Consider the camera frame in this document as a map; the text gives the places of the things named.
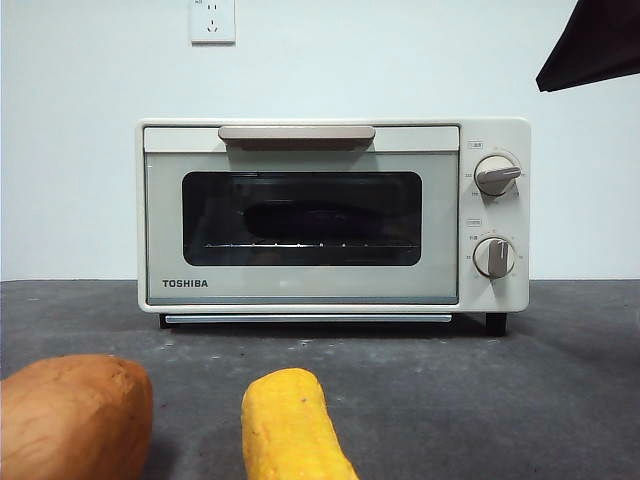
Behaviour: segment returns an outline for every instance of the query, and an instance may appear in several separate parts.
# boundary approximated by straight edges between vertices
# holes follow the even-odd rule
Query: gray countertop
[[[145,479],[243,479],[240,402],[278,368],[319,377],[362,480],[640,478],[640,281],[532,282],[504,338],[451,324],[159,330],[131,281],[2,284],[2,377],[39,358],[142,363]]]

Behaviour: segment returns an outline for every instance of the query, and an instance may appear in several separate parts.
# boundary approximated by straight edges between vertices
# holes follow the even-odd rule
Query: wall outlet
[[[191,43],[234,43],[235,0],[191,0]]]

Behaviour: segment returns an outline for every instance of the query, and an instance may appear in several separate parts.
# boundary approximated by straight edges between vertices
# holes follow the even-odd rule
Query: black cloth
[[[640,0],[579,0],[540,70],[540,91],[640,72]]]

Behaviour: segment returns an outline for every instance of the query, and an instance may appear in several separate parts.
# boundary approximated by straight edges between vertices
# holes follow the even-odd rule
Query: temperature knob
[[[476,185],[482,193],[497,197],[511,188],[521,173],[520,167],[508,158],[493,155],[478,164],[475,173]]]
[[[476,268],[485,277],[502,278],[513,268],[515,252],[502,238],[487,238],[473,252]]]

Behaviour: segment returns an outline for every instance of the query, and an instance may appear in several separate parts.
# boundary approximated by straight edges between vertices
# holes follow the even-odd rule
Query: toshiba toaster oven
[[[162,326],[448,321],[529,300],[518,118],[147,119],[138,298]]]

